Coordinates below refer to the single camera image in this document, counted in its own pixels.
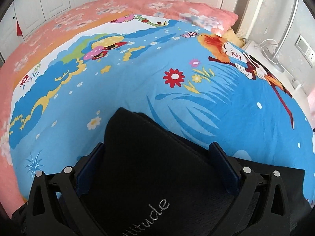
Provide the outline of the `wall socket panel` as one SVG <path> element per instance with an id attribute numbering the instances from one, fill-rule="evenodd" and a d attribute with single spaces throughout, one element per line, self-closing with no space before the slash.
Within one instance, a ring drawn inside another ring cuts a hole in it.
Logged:
<path id="1" fill-rule="evenodd" d="M 295 46 L 297 49 L 302 53 L 302 55 L 305 57 L 307 60 L 308 64 L 311 67 L 314 67 L 315 63 L 315 52 L 310 46 L 310 44 L 305 40 L 305 38 L 302 35 L 299 35 Z"/>

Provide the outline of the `yellow pillow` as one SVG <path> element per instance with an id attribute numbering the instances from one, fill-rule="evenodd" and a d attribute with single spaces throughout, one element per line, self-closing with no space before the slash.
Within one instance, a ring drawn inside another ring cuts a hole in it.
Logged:
<path id="1" fill-rule="evenodd" d="M 242 48 L 245 45 L 244 39 L 238 37 L 232 28 L 225 32 L 222 37 L 239 48 Z"/>

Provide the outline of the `silver desk lamp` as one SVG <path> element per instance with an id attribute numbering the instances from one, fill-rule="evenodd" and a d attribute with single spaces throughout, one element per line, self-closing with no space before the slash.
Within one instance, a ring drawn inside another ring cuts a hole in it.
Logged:
<path id="1" fill-rule="evenodd" d="M 284 33 L 281 36 L 279 42 L 275 43 L 274 51 L 271 53 L 266 46 L 262 48 L 262 54 L 264 55 L 264 57 L 273 65 L 273 67 L 277 71 L 281 73 L 284 72 L 285 68 L 281 65 L 281 62 L 279 61 L 279 54 L 292 28 L 294 19 L 296 17 L 297 9 L 298 9 L 298 4 L 299 4 L 299 0 L 294 0 L 293 8 L 292 8 L 289 20 L 287 22 L 286 28 L 284 29 Z"/>

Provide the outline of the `pink floral pillow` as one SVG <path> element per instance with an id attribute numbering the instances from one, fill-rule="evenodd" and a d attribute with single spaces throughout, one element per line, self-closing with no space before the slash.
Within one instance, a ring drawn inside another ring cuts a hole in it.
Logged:
<path id="1" fill-rule="evenodd" d="M 148 1 L 144 8 L 154 17 L 189 22 L 218 36 L 225 34 L 239 18 L 233 12 L 205 3 Z"/>

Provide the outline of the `cartoon blue bed sheet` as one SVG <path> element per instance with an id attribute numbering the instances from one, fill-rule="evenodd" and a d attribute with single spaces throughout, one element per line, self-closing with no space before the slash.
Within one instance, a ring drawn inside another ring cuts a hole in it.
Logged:
<path id="1" fill-rule="evenodd" d="M 9 145 L 21 195 L 102 140 L 114 112 L 142 112 L 200 146 L 305 171 L 314 201 L 313 131 L 267 67 L 223 37 L 177 20 L 129 15 L 62 42 L 17 84 Z"/>

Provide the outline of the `white nightstand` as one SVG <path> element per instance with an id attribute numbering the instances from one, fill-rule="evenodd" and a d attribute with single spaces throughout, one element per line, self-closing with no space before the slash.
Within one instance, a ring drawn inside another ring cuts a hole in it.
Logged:
<path id="1" fill-rule="evenodd" d="M 258 47 L 254 41 L 248 41 L 242 49 L 246 51 L 249 55 L 253 56 L 256 60 L 261 62 L 280 82 L 284 84 L 284 86 L 293 94 L 300 94 L 303 95 L 305 98 L 307 97 L 305 91 L 303 90 L 303 86 L 298 89 L 294 90 L 292 86 L 292 76 L 290 72 L 285 69 L 283 73 L 277 71 L 273 65 L 264 57 L 262 54 L 262 50 Z"/>

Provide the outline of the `white wardrobe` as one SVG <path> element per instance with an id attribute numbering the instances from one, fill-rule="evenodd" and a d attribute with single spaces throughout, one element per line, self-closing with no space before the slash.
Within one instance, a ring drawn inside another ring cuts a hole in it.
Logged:
<path id="1" fill-rule="evenodd" d="M 10 0 L 1 6 L 1 61 L 46 21 L 97 0 Z"/>

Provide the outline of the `black pants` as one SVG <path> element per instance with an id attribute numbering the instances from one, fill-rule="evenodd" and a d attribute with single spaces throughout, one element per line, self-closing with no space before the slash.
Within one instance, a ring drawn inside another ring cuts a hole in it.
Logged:
<path id="1" fill-rule="evenodd" d="M 103 146 L 78 177 L 76 192 L 103 235 L 210 235 L 233 201 L 208 149 L 120 108 Z M 314 209 L 303 196 L 305 172 L 235 158 L 258 173 L 278 171 L 289 202 L 290 235 L 309 235 Z M 13 215 L 26 235 L 27 203 Z"/>

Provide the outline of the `pink floral bedspread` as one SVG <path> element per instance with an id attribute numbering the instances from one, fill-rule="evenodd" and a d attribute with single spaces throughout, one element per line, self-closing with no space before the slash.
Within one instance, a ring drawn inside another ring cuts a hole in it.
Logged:
<path id="1" fill-rule="evenodd" d="M 18 189 L 8 144 L 14 88 L 27 79 L 28 71 L 38 68 L 40 55 L 47 55 L 79 32 L 126 12 L 152 16 L 144 8 L 148 1 L 159 0 L 98 0 L 62 13 L 28 36 L 1 67 L 1 204 L 9 216 L 25 202 Z"/>

